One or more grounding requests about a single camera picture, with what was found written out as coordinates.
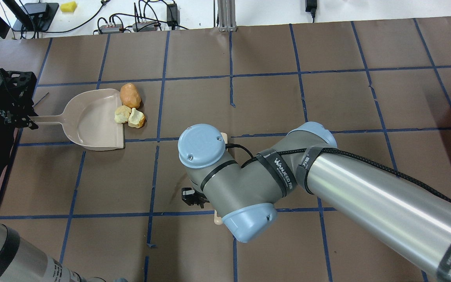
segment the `grid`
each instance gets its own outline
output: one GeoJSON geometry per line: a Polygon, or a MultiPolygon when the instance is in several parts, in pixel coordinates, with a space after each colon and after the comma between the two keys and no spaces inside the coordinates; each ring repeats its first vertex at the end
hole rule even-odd
{"type": "MultiPolygon", "coordinates": [[[[159,143],[166,142],[166,141],[176,141],[178,140],[178,137],[161,137],[161,119],[162,119],[162,112],[163,112],[163,103],[164,103],[164,90],[165,90],[165,82],[171,81],[171,80],[194,80],[194,79],[217,79],[217,78],[226,78],[229,77],[229,85],[230,85],[230,104],[232,107],[236,107],[236,104],[234,104],[234,87],[233,87],[233,78],[236,77],[261,77],[261,76],[286,76],[286,75],[297,75],[298,81],[299,81],[299,90],[300,90],[300,96],[301,96],[301,107],[303,109],[304,113],[304,119],[305,121],[308,121],[308,110],[306,107],[306,93],[304,92],[304,86],[303,86],[303,77],[302,75],[307,74],[318,74],[318,73],[343,73],[343,72],[362,72],[366,74],[366,77],[368,79],[369,85],[370,85],[370,92],[371,96],[374,99],[375,107],[377,110],[377,114],[379,116],[380,122],[381,122],[381,128],[380,129],[370,129],[370,130],[342,130],[342,131],[333,131],[332,133],[341,133],[341,134],[356,134],[356,133],[383,133],[387,148],[390,154],[390,159],[392,162],[392,165],[395,169],[397,169],[393,149],[390,143],[389,133],[391,132],[416,132],[416,131],[435,131],[435,130],[451,130],[451,127],[427,127],[427,128],[386,128],[384,118],[382,116],[381,112],[381,106],[379,105],[379,102],[377,101],[377,95],[375,92],[375,89],[371,86],[372,85],[372,78],[370,73],[371,72],[380,72],[380,71],[401,71],[401,70],[419,70],[419,69],[433,69],[435,72],[435,75],[437,77],[437,80],[440,84],[440,87],[442,88],[442,91],[444,93],[444,96],[446,98],[446,101],[451,107],[451,99],[447,93],[446,88],[444,87],[444,83],[440,77],[440,74],[438,72],[438,69],[444,69],[444,68],[451,68],[451,65],[443,65],[443,66],[437,66],[435,65],[433,58],[431,57],[431,54],[428,49],[428,45],[426,44],[426,41],[424,40],[424,36],[421,32],[421,29],[419,28],[419,24],[417,23],[417,20],[413,20],[415,22],[415,27],[417,29],[417,32],[419,34],[419,37],[424,45],[426,54],[429,57],[429,60],[431,62],[431,66],[415,66],[415,67],[397,67],[397,68],[368,68],[367,62],[365,59],[365,54],[362,50],[362,46],[360,43],[360,38],[358,36],[358,32],[356,31],[356,26],[354,22],[350,22],[349,24],[352,26],[352,30],[354,32],[356,44],[359,48],[359,53],[364,65],[364,68],[362,69],[344,69],[344,70],[318,70],[318,71],[301,71],[301,66],[299,62],[299,54],[297,50],[297,40],[295,38],[294,29],[293,26],[290,24],[290,36],[292,39],[293,44],[293,52],[295,56],[295,61],[297,64],[297,71],[296,72],[279,72],[279,73],[253,73],[253,74],[234,74],[233,72],[233,34],[229,33],[229,75],[215,75],[215,76],[194,76],[194,77],[166,77],[166,67],[167,67],[167,60],[168,60],[168,46],[169,42],[171,40],[171,32],[166,33],[166,42],[165,42],[165,51],[164,51],[164,60],[163,60],[163,71],[162,71],[162,77],[161,78],[154,78],[154,79],[130,79],[130,80],[112,80],[112,81],[102,81],[102,72],[104,69],[104,64],[106,61],[108,48],[109,48],[109,41],[111,40],[111,35],[108,34],[104,55],[102,59],[102,65],[100,69],[100,74],[97,81],[86,81],[86,82],[75,82],[75,83],[56,83],[56,84],[40,84],[41,75],[43,73],[43,69],[45,68],[45,62],[47,60],[48,54],[50,53],[50,48],[52,47],[53,38],[50,39],[50,42],[48,44],[48,48],[45,54],[45,57],[43,59],[43,63],[41,65],[41,70],[38,75],[38,85],[36,88],[39,87],[54,87],[54,86],[67,86],[67,85],[95,85],[96,89],[99,89],[100,84],[110,84],[110,83],[126,83],[126,82],[145,82],[145,81],[160,81],[161,82],[161,93],[159,97],[159,114],[158,114],[158,120],[157,120],[157,136],[156,138],[147,138],[147,139],[127,139],[127,143],[139,143],[139,142],[156,142],[156,148],[154,153],[154,168],[153,168],[153,175],[152,175],[152,192],[151,192],[151,201],[150,201],[150,209],[149,212],[140,212],[140,213],[115,213],[115,214],[74,214],[74,207],[76,202],[76,197],[78,193],[78,187],[81,181],[81,174],[83,170],[83,164],[85,162],[85,158],[88,157],[88,152],[83,151],[81,161],[79,164],[79,170],[77,173],[77,180],[76,185],[74,189],[74,194],[72,198],[72,202],[70,203],[70,211],[68,214],[52,214],[52,215],[18,215],[18,216],[0,216],[0,220],[4,219],[50,219],[50,218],[61,218],[61,219],[67,219],[67,226],[66,231],[64,235],[63,245],[61,248],[61,255],[60,255],[60,261],[62,262],[64,259],[64,255],[66,252],[66,246],[68,243],[68,236],[70,231],[70,225],[72,219],[75,218],[124,218],[124,217],[147,217],[148,218],[148,228],[147,228],[147,244],[152,244],[152,222],[154,217],[160,217],[160,216],[191,216],[191,215],[210,215],[213,214],[213,211],[204,210],[204,211],[187,211],[187,212],[154,212],[154,201],[155,201],[155,194],[156,194],[156,176],[157,176],[157,170],[158,170],[158,157],[159,157],[159,143]]],[[[59,145],[72,145],[72,142],[50,142],[50,143],[20,143],[20,137],[22,135],[22,130],[18,132],[18,136],[16,139],[16,142],[18,144],[18,147],[24,147],[24,146],[59,146],[59,145]]],[[[286,132],[279,132],[279,133],[266,133],[266,134],[242,134],[239,136],[231,136],[232,138],[249,138],[249,137],[268,137],[268,136],[285,136],[286,132]]],[[[326,234],[326,228],[325,228],[325,219],[324,219],[324,212],[325,211],[335,211],[333,207],[323,207],[321,199],[318,198],[318,206],[313,208],[280,208],[278,209],[278,212],[286,213],[286,212],[318,212],[319,219],[320,219],[320,226],[321,226],[321,232],[322,232],[322,241],[323,241],[323,248],[324,248],[324,254],[325,254],[325,261],[326,261],[326,268],[328,273],[328,280],[333,281],[332,276],[332,268],[330,263],[330,255],[328,250],[328,242],[327,242],[327,234],[326,234]]],[[[237,250],[237,242],[236,239],[233,239],[233,244],[231,245],[231,248],[233,250],[233,279],[234,281],[238,281],[238,250],[237,250]]],[[[145,268],[144,268],[144,280],[150,280],[150,270],[151,270],[151,264],[150,264],[150,257],[145,257],[145,268]]],[[[422,272],[422,277],[424,281],[428,281],[427,275],[422,272]]]]}

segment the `dustpan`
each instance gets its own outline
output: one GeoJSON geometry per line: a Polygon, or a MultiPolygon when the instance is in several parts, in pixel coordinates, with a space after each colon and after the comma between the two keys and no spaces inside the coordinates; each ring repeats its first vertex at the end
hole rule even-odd
{"type": "Polygon", "coordinates": [[[121,106],[119,91],[99,89],[72,98],[58,116],[31,116],[38,125],[62,125],[70,141],[95,151],[125,146],[123,125],[114,122],[114,111],[121,106]]]}

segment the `black cable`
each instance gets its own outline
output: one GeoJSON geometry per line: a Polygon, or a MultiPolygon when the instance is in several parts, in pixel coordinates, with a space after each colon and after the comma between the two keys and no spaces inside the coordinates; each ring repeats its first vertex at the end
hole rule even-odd
{"type": "Polygon", "coordinates": [[[101,16],[98,20],[97,20],[97,31],[99,32],[99,34],[102,34],[102,30],[100,29],[100,20],[104,20],[105,21],[105,25],[109,25],[109,23],[107,22],[106,18],[104,18],[103,16],[101,16]]]}
{"type": "MultiPolygon", "coordinates": [[[[119,15],[121,15],[121,16],[131,16],[131,17],[135,17],[134,15],[132,15],[132,14],[125,14],[125,13],[115,13],[115,14],[119,14],[119,15]]],[[[149,20],[149,21],[155,21],[155,22],[160,22],[160,23],[165,23],[165,24],[168,24],[167,22],[164,22],[164,21],[156,21],[154,18],[147,18],[147,17],[145,17],[145,16],[140,16],[140,18],[145,18],[146,20],[149,20]]],[[[176,27],[182,27],[183,29],[185,29],[185,30],[188,30],[188,28],[186,28],[186,27],[183,27],[182,25],[175,25],[176,27]]]]}
{"type": "Polygon", "coordinates": [[[116,25],[116,23],[114,22],[114,17],[116,17],[116,18],[119,19],[119,21],[121,22],[121,29],[124,29],[124,28],[125,28],[125,25],[123,24],[123,21],[121,20],[121,18],[120,18],[119,16],[113,16],[113,17],[112,17],[112,23],[113,23],[114,25],[116,25]]]}
{"type": "Polygon", "coordinates": [[[27,14],[27,16],[29,17],[29,20],[31,20],[32,23],[32,30],[34,32],[34,34],[32,35],[31,39],[36,38],[36,32],[38,31],[38,29],[36,28],[36,24],[34,23],[34,19],[32,19],[31,15],[29,14],[29,12],[27,11],[27,8],[25,7],[25,5],[22,3],[22,0],[18,0],[20,2],[20,5],[22,5],[23,10],[25,11],[25,13],[27,14]]]}
{"type": "Polygon", "coordinates": [[[3,8],[3,4],[1,4],[1,0],[0,0],[0,6],[1,6],[1,9],[3,10],[3,13],[5,13],[5,18],[7,19],[9,28],[11,29],[11,33],[13,34],[13,38],[16,39],[16,37],[15,37],[15,31],[13,30],[13,28],[11,27],[11,24],[9,23],[8,16],[6,15],[5,8],[3,8]]]}
{"type": "MultiPolygon", "coordinates": [[[[299,153],[305,152],[306,149],[307,149],[307,148],[301,148],[301,149],[295,149],[295,150],[286,150],[286,151],[278,152],[278,154],[279,154],[279,155],[299,154],[299,153]]],[[[385,166],[385,165],[383,165],[383,164],[374,162],[374,161],[372,161],[371,159],[367,159],[367,158],[365,158],[365,157],[362,157],[362,156],[360,156],[360,155],[353,154],[353,153],[351,153],[351,152],[346,152],[346,151],[343,151],[343,150],[339,150],[339,149],[337,149],[337,148],[323,148],[323,149],[320,151],[320,153],[319,153],[318,156],[320,156],[320,155],[323,154],[323,153],[335,154],[335,155],[344,155],[344,156],[346,156],[346,157],[350,157],[350,158],[352,158],[352,159],[356,159],[356,160],[358,160],[358,161],[360,161],[360,162],[364,162],[365,164],[369,164],[369,165],[371,165],[371,166],[374,166],[374,167],[376,167],[376,168],[379,168],[380,170],[383,170],[383,171],[385,171],[385,172],[391,173],[391,174],[393,174],[393,175],[396,175],[396,176],[399,177],[399,178],[402,178],[402,179],[404,179],[404,180],[406,180],[406,181],[409,181],[409,182],[411,182],[411,183],[413,183],[413,184],[415,184],[415,185],[417,185],[417,186],[423,188],[425,191],[428,191],[429,193],[435,195],[436,197],[438,197],[438,198],[440,198],[440,199],[442,199],[442,200],[445,200],[446,202],[451,203],[451,199],[450,199],[448,196],[442,194],[441,192],[437,191],[436,189],[434,189],[433,187],[429,186],[428,184],[426,184],[426,183],[424,183],[424,182],[422,182],[422,181],[420,181],[420,180],[417,180],[417,179],[415,179],[415,178],[413,178],[413,177],[411,177],[411,176],[409,176],[409,175],[406,175],[406,174],[404,174],[404,173],[402,173],[402,172],[399,172],[399,171],[397,171],[397,170],[395,170],[395,169],[393,169],[393,168],[390,168],[390,167],[385,166]]],[[[244,168],[245,166],[247,166],[247,165],[249,165],[249,164],[251,164],[251,163],[253,163],[253,162],[257,161],[257,160],[258,160],[258,159],[257,159],[256,157],[253,157],[252,159],[249,159],[248,161],[246,161],[246,162],[241,166],[241,168],[244,168]]]]}
{"type": "Polygon", "coordinates": [[[250,157],[254,157],[254,155],[252,155],[252,153],[247,148],[245,148],[244,146],[242,146],[240,144],[227,143],[225,145],[225,148],[226,149],[229,149],[229,148],[240,148],[240,149],[243,149],[245,152],[247,152],[250,157]]]}
{"type": "Polygon", "coordinates": [[[145,18],[145,8],[147,7],[147,6],[149,6],[149,8],[152,10],[152,13],[154,13],[154,16],[156,17],[156,22],[158,22],[159,23],[159,19],[158,19],[158,15],[156,14],[156,11],[152,8],[152,6],[151,5],[149,5],[149,0],[146,2],[146,1],[144,1],[144,0],[138,0],[138,13],[140,14],[140,16],[141,16],[141,18],[145,18]],[[142,11],[140,10],[140,2],[144,2],[145,4],[144,4],[144,12],[142,13],[142,11]]]}
{"type": "Polygon", "coordinates": [[[43,32],[45,32],[45,33],[67,33],[67,32],[71,32],[71,31],[73,31],[73,30],[77,30],[79,27],[82,27],[83,25],[85,25],[85,24],[87,24],[89,21],[91,21],[93,18],[95,18],[95,17],[100,13],[100,10],[102,10],[102,8],[103,8],[105,5],[107,5],[107,2],[108,2],[108,1],[101,1],[101,2],[102,2],[102,6],[100,6],[100,9],[99,9],[99,10],[98,10],[91,18],[89,18],[86,22],[84,22],[84,23],[78,25],[77,27],[71,28],[70,30],[66,30],[66,31],[42,31],[42,33],[43,33],[43,32]]]}

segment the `yellow sponge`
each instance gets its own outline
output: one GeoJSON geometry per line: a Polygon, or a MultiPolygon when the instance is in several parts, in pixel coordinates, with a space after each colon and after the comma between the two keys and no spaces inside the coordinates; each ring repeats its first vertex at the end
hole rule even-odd
{"type": "Polygon", "coordinates": [[[63,3],[60,5],[60,10],[63,13],[74,13],[74,10],[76,10],[78,4],[75,1],[63,3]]]}

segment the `brown table surface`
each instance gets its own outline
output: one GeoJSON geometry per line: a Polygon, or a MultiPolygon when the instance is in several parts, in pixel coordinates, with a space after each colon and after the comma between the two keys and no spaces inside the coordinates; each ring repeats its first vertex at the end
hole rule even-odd
{"type": "Polygon", "coordinates": [[[41,115],[92,89],[142,93],[147,124],[125,127],[123,150],[84,150],[60,126],[20,138],[0,222],[86,277],[435,281],[300,188],[269,230],[237,243],[210,205],[180,200],[177,139],[209,123],[258,152],[318,121],[342,150],[451,197],[451,18],[0,41],[0,64],[36,73],[34,101],[50,93],[41,115]]]}

